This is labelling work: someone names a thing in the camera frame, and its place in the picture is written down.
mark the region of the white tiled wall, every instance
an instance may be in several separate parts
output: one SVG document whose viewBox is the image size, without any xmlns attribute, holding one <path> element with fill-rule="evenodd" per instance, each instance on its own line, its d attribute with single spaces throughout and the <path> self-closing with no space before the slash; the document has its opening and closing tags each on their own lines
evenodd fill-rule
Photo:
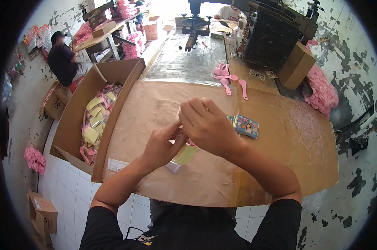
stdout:
<svg viewBox="0 0 377 250">
<path fill-rule="evenodd" d="M 49 150 L 57 126 L 58 122 L 54 121 L 45 144 L 46 169 L 45 174 L 39 177 L 39 193 L 50 199 L 58 211 L 57 233 L 51 234 L 53 247 L 55 250 L 76 250 L 80 247 L 86 227 L 90 203 L 101 184 L 91 182 L 89 174 L 50 155 Z M 123 237 L 126 236 L 129 226 L 148 230 L 147 226 L 151 222 L 149 206 L 149 198 L 131 194 L 119 208 L 117 218 Z M 251 241 L 267 210 L 267 206 L 237 208 L 236 232 Z M 128 238 L 135 238 L 141 233 L 131 228 Z"/>
</svg>

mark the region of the black cap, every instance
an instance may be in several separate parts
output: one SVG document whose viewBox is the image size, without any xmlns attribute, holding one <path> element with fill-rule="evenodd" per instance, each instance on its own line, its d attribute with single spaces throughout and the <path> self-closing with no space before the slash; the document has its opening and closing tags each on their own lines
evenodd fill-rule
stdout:
<svg viewBox="0 0 377 250">
<path fill-rule="evenodd" d="M 52 45 L 54 45 L 55 43 L 56 43 L 56 39 L 58 38 L 58 37 L 66 37 L 66 35 L 67 35 L 68 33 L 62 33 L 61 31 L 56 31 L 56 32 L 54 32 L 54 34 L 52 35 L 52 37 L 51 37 L 51 44 Z"/>
</svg>

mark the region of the pink measuring spoon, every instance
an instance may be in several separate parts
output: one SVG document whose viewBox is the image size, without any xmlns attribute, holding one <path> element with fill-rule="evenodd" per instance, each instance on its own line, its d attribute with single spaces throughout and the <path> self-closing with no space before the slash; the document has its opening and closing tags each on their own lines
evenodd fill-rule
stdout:
<svg viewBox="0 0 377 250">
<path fill-rule="evenodd" d="M 243 79 L 240 79 L 240 81 L 238 81 L 242 87 L 242 97 L 244 98 L 244 100 L 248 100 L 248 96 L 247 96 L 247 82 Z"/>
<path fill-rule="evenodd" d="M 224 70 L 221 71 L 221 74 L 224 75 L 224 76 L 228 76 L 230 73 L 229 73 L 229 64 L 226 64 L 226 67 L 224 68 Z"/>
<path fill-rule="evenodd" d="M 214 76 L 214 78 L 215 79 L 230 78 L 233 81 L 237 81 L 238 80 L 238 76 L 236 76 L 236 75 L 231 75 L 231 76 Z"/>
<path fill-rule="evenodd" d="M 220 83 L 224 86 L 224 88 L 226 89 L 226 94 L 228 96 L 231 96 L 231 90 L 230 88 L 227 86 L 227 84 L 229 83 L 229 81 L 226 79 L 226 78 L 223 78 L 220 80 Z"/>
<path fill-rule="evenodd" d="M 216 69 L 214 69 L 214 74 L 215 75 L 221 75 L 221 69 L 224 67 L 224 63 L 219 63 L 218 64 L 218 67 Z"/>
</svg>

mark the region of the girl illustration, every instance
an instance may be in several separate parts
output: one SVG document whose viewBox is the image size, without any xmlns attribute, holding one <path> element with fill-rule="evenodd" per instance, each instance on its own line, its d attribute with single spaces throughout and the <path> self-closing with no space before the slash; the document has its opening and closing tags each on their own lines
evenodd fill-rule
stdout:
<svg viewBox="0 0 377 250">
<path fill-rule="evenodd" d="M 250 123 L 247 123 L 247 125 L 245 126 L 245 132 L 247 133 L 252 133 L 252 129 L 251 129 L 251 124 Z"/>
</svg>

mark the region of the metal table surface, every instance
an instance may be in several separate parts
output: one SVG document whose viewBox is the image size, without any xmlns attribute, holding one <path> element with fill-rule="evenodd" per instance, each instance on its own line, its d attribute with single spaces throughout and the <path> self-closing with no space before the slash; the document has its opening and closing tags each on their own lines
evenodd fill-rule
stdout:
<svg viewBox="0 0 377 250">
<path fill-rule="evenodd" d="M 181 80 L 189 83 L 220 85 L 219 80 L 213 78 L 213 70 L 218 63 L 226 63 L 224 41 L 210 36 L 199 36 L 196 48 L 185 52 L 187 39 L 188 35 L 181 34 L 181 29 L 177 29 L 167 38 L 151 65 L 146 80 L 173 79 L 174 82 Z"/>
</svg>

